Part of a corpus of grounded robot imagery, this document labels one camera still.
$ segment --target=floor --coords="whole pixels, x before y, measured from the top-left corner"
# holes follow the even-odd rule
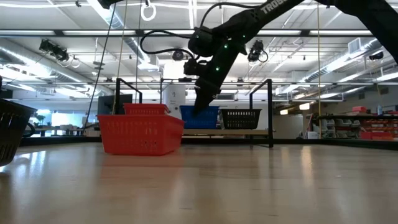
[[[101,143],[22,147],[0,167],[0,223],[397,223],[398,152],[184,146],[111,156]]]

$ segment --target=red box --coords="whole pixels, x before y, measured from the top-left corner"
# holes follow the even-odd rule
[[[125,103],[124,111],[126,114],[137,114],[137,115],[162,115],[170,113],[170,110],[166,105],[162,104],[137,104],[137,103]]]
[[[366,113],[366,107],[364,107],[364,106],[354,106],[353,107],[353,112]]]
[[[374,133],[374,132],[361,132],[361,139],[363,140],[394,140],[391,133]]]
[[[181,146],[184,121],[169,115],[98,115],[109,154],[162,156]]]

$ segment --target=black basket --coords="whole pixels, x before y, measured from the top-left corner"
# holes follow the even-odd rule
[[[256,129],[262,109],[221,109],[225,129]]]
[[[12,161],[30,115],[36,109],[0,99],[0,166]]]

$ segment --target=robotic arm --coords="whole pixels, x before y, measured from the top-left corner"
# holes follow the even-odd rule
[[[184,65],[184,74],[199,76],[196,81],[194,113],[206,108],[220,93],[221,85],[239,53],[247,55],[245,44],[266,24],[300,4],[303,0],[268,0],[242,11],[224,24],[209,29],[203,26],[191,36],[188,48],[201,57],[213,58],[203,64],[191,58]],[[336,6],[346,14],[358,17],[398,62],[398,13],[385,0],[316,0]],[[206,12],[221,5],[215,4]]]

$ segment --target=blue basket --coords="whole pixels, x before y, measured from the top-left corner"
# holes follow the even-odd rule
[[[216,129],[218,106],[208,106],[192,118],[193,106],[180,106],[185,129]]]

